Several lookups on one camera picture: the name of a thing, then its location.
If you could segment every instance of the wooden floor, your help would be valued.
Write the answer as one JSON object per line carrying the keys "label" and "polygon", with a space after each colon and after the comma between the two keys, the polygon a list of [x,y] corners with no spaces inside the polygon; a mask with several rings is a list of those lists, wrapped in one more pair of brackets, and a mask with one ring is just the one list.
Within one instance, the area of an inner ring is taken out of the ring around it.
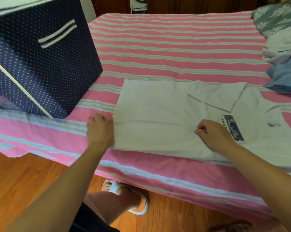
{"label": "wooden floor", "polygon": [[[4,231],[65,169],[65,165],[33,154],[8,158],[0,153],[0,231]],[[94,175],[89,191],[101,191],[103,182],[104,178]],[[204,232],[238,221],[241,220],[150,192],[149,210],[145,215],[127,212],[112,226],[121,232]]]}

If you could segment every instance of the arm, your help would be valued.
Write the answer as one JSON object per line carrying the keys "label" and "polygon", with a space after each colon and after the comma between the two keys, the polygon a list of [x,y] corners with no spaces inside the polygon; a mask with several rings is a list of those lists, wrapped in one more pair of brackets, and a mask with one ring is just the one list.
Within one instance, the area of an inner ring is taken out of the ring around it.
{"label": "arm", "polygon": [[221,124],[202,120],[195,133],[209,148],[232,162],[291,232],[291,176],[236,144],[228,130]]}
{"label": "arm", "polygon": [[89,118],[86,151],[10,225],[7,232],[67,232],[102,156],[113,144],[113,122]]}

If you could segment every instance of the gray floral pillowcase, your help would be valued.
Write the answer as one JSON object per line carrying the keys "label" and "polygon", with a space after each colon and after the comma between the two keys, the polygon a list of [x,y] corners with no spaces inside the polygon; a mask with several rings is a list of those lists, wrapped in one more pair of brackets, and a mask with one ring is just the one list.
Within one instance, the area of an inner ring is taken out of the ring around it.
{"label": "gray floral pillowcase", "polygon": [[291,26],[291,4],[274,4],[259,7],[252,12],[258,31],[265,37]]}

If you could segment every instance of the forearm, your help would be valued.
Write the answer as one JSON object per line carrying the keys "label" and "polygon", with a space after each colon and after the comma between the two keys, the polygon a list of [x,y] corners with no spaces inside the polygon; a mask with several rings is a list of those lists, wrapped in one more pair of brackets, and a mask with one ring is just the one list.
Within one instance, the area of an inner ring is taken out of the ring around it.
{"label": "forearm", "polygon": [[291,232],[291,176],[240,145],[232,146],[223,155],[249,180]]}
{"label": "forearm", "polygon": [[106,149],[105,143],[91,144],[7,231],[67,232]]}

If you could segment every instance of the pink striped bedsheet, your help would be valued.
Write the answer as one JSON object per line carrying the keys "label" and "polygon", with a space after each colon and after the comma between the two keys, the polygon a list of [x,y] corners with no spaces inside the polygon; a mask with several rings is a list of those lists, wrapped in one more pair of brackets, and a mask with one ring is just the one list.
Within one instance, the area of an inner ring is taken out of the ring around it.
{"label": "pink striped bedsheet", "polygon": [[[0,110],[0,151],[28,152],[70,165],[85,150],[86,123],[96,112],[111,117],[124,79],[248,82],[281,104],[291,127],[291,94],[262,87],[271,66],[261,60],[266,39],[251,12],[203,15],[105,14],[92,21],[103,73],[66,119]],[[196,203],[252,222],[274,215],[229,163],[108,150],[97,175]]]}

